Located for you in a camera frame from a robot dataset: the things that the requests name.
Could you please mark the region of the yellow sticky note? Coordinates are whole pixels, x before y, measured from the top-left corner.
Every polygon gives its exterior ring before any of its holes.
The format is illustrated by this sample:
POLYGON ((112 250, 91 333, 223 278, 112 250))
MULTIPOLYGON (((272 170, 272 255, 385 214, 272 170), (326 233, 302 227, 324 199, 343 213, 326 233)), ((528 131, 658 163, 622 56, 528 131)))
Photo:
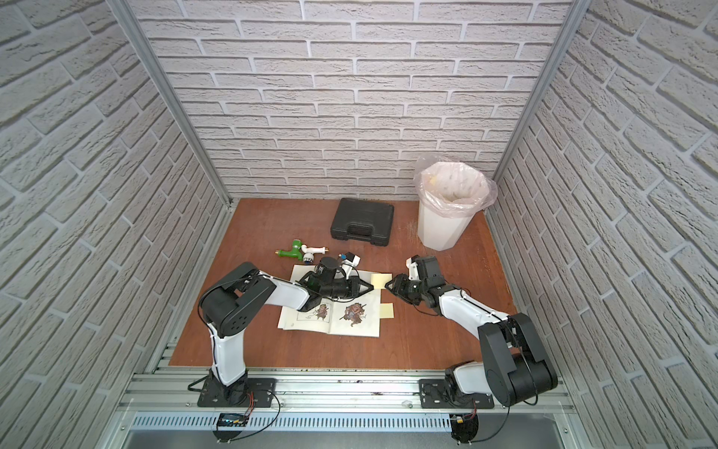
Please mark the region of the yellow sticky note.
POLYGON ((381 319, 393 319, 395 317, 394 304, 393 303, 381 303, 379 310, 379 318, 381 319))
POLYGON ((375 290, 383 290, 392 278, 391 273, 372 273, 370 282, 375 290))

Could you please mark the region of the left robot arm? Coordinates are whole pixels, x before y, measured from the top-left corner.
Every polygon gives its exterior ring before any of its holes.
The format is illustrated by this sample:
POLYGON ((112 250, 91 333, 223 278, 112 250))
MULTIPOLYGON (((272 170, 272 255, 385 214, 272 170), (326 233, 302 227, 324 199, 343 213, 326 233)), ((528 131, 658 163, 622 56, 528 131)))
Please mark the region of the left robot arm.
POLYGON ((375 292, 353 266, 325 256, 297 281, 286 281, 244 262, 200 297, 197 312, 211 335, 211 380, 243 387, 247 378, 244 334, 265 306, 311 312, 325 301, 353 304, 375 292))

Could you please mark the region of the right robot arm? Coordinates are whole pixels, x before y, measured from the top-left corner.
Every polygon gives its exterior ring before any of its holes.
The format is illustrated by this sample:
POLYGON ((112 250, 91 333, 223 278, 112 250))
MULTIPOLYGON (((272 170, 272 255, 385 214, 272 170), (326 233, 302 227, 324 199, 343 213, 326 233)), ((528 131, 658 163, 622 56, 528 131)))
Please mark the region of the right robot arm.
POLYGON ((480 344, 482 360, 445 370, 440 401, 469 407, 480 395, 503 406, 538 398, 558 386, 558 374, 531 318, 499 312, 464 288, 447 282, 434 256, 413 256, 408 273, 385 288, 412 306, 422 303, 439 317, 460 325, 480 344))

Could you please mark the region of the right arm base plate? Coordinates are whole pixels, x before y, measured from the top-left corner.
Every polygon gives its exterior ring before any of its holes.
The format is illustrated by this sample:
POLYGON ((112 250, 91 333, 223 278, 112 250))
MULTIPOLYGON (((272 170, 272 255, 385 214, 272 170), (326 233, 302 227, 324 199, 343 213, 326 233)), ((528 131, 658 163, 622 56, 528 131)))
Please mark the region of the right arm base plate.
POLYGON ((446 379, 420 379, 419 399, 423 409, 478 409, 495 407, 490 393, 462 393, 446 379))

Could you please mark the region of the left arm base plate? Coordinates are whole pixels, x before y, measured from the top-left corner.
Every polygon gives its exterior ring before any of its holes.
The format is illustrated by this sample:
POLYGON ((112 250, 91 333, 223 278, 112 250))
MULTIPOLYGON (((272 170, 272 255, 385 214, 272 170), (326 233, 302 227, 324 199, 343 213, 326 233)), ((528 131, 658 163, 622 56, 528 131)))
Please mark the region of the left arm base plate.
POLYGON ((269 408, 274 400, 276 378, 250 377, 236 381, 230 387, 209 376, 199 389, 197 406, 200 408, 249 408, 254 398, 255 408, 269 408))

